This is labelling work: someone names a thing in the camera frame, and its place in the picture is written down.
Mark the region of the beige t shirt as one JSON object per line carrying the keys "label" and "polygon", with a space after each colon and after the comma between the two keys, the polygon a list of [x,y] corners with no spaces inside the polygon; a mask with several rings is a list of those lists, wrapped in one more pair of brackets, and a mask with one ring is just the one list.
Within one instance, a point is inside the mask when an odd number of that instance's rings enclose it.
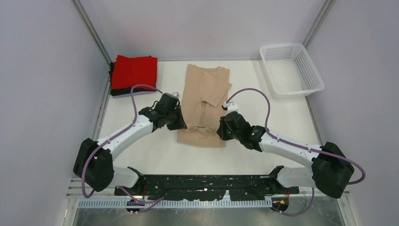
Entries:
{"label": "beige t shirt", "polygon": [[177,142],[199,147],[225,147],[217,130],[222,108],[231,88],[230,70],[224,67],[202,68],[189,64],[181,110],[186,129],[178,130]]}

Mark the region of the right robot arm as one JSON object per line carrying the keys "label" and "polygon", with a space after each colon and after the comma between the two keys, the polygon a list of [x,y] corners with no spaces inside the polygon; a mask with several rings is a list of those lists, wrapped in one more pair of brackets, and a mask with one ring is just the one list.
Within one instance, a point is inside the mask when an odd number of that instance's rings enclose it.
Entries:
{"label": "right robot arm", "polygon": [[317,188],[331,198],[340,198],[354,173],[353,163],[337,145],[327,142],[322,146],[297,143],[272,134],[262,126],[251,126],[237,112],[220,118],[218,136],[224,140],[238,140],[249,150],[279,155],[301,165],[299,168],[282,166],[272,172],[269,188],[281,193],[290,187]]}

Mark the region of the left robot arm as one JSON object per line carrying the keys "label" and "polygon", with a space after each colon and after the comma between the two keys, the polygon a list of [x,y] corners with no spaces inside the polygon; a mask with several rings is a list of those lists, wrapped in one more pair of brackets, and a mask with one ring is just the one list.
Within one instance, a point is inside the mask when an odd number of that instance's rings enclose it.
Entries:
{"label": "left robot arm", "polygon": [[179,94],[163,93],[153,106],[140,110],[134,120],[99,140],[85,139],[73,166],[73,173],[96,192],[108,186],[125,187],[133,195],[144,190],[143,176],[131,167],[120,168],[114,160],[139,139],[166,126],[168,130],[185,129]]}

